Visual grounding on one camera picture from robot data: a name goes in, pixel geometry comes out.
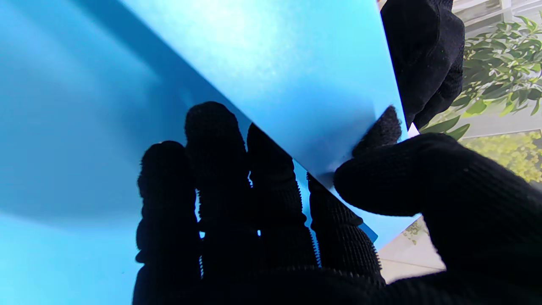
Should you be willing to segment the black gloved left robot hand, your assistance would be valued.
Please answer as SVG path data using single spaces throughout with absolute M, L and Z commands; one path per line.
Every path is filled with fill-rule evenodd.
M 424 127 L 462 91 L 465 26 L 451 0 L 388 0 L 381 9 L 407 127 Z

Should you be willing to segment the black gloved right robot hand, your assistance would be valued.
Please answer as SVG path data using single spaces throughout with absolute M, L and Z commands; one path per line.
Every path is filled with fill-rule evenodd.
M 188 146 L 141 160 L 142 264 L 134 305 L 540 305 L 541 193 L 444 134 L 398 143 L 390 106 L 337 168 L 340 199 L 308 175 L 305 226 L 293 160 L 224 105 L 186 116 Z M 348 207 L 422 214 L 443 272 L 387 284 Z

